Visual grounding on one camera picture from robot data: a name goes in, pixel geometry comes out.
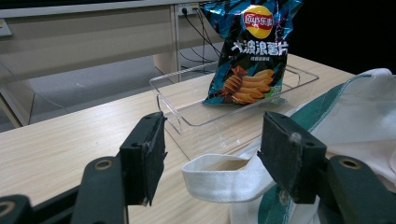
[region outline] transparent plastic tray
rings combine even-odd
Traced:
[[[251,105],[203,105],[217,63],[155,77],[149,83],[165,130],[192,160],[206,153],[232,154],[262,134],[266,110],[285,113],[310,98],[318,76],[287,66],[282,92]]]

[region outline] white bag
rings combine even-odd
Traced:
[[[365,162],[396,192],[396,76],[388,69],[355,76],[289,114],[328,147],[328,156]],[[182,172],[189,193],[212,203],[231,203],[233,224],[320,223],[319,198],[314,204],[293,203],[257,157],[260,141],[235,155],[206,154],[186,163]],[[240,170],[209,170],[225,161],[248,163]]]

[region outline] wooden table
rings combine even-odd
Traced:
[[[313,97],[353,77],[294,55],[289,64],[319,76]],[[156,111],[155,95],[148,91],[0,133],[0,197],[24,194],[36,205],[79,185],[86,164],[115,156],[136,123]],[[165,142],[168,156],[153,205],[129,206],[130,222],[229,223],[228,204],[190,196],[181,173],[188,159],[168,133]]]

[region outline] electrical outlet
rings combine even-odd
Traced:
[[[182,4],[178,4],[178,15],[179,16],[184,16],[183,8],[186,8],[187,15],[192,15],[192,14],[196,14],[195,9],[199,8],[199,4],[198,3],[182,3]]]

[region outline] chip bag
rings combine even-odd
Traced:
[[[298,0],[230,0],[201,4],[224,38],[204,104],[247,105],[281,92]]]

